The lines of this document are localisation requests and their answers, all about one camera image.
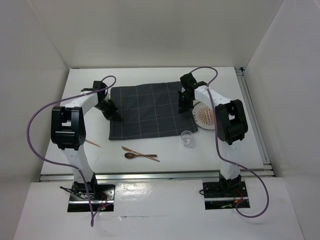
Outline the dark grey checked cloth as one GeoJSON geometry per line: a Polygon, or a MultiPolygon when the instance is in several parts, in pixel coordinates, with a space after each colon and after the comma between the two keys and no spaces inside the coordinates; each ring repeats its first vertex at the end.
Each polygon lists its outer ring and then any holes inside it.
{"type": "Polygon", "coordinates": [[[123,121],[110,121],[110,141],[179,136],[195,133],[197,124],[191,111],[179,113],[179,81],[119,86],[110,91],[110,99],[123,121]]]}

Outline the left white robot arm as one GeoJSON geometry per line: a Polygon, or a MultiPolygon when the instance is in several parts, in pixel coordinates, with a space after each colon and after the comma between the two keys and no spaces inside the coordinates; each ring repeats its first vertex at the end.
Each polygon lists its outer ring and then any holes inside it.
{"type": "Polygon", "coordinates": [[[97,197],[99,187],[84,150],[84,116],[91,108],[96,108],[108,121],[123,121],[106,88],[103,81],[94,81],[92,88],[82,89],[80,97],[64,106],[55,106],[51,111],[51,141],[63,152],[68,164],[72,165],[73,192],[82,194],[88,200],[97,197]]]}

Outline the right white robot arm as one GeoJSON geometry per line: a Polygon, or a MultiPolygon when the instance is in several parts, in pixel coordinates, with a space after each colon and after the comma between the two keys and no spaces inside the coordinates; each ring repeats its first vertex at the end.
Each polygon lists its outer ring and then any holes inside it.
{"type": "Polygon", "coordinates": [[[241,184],[241,147],[248,123],[241,100],[231,100],[211,89],[204,81],[197,82],[192,73],[180,77],[182,89],[178,92],[178,112],[193,108],[197,100],[213,112],[216,151],[222,160],[218,190],[230,196],[241,184]]]}

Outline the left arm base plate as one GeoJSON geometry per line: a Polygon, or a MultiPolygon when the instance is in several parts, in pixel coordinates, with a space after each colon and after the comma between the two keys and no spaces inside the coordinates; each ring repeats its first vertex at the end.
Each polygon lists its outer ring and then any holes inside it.
{"type": "MultiPolygon", "coordinates": [[[[68,213],[84,213],[90,212],[88,196],[85,191],[76,191],[74,187],[63,188],[69,193],[68,213]]],[[[97,186],[97,193],[90,192],[90,200],[93,212],[113,212],[115,200],[115,184],[100,184],[97,186]]]]}

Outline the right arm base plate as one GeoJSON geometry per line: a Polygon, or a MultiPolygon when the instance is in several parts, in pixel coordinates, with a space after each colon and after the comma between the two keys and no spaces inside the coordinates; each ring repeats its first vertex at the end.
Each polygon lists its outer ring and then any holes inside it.
{"type": "Polygon", "coordinates": [[[206,210],[250,208],[247,186],[244,181],[234,189],[223,191],[218,182],[203,182],[199,194],[204,197],[206,210]]]}

